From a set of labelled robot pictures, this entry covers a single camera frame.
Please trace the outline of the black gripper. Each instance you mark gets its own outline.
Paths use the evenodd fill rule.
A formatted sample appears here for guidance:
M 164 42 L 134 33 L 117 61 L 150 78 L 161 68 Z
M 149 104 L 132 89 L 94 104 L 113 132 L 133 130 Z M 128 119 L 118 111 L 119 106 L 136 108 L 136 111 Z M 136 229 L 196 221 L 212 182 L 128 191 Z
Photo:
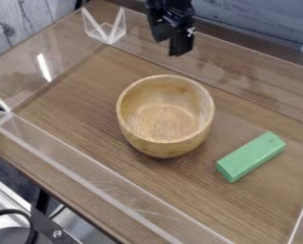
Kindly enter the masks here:
M 145 7 L 154 42 L 169 39 L 170 56 L 192 51 L 196 33 L 192 0 L 146 0 Z

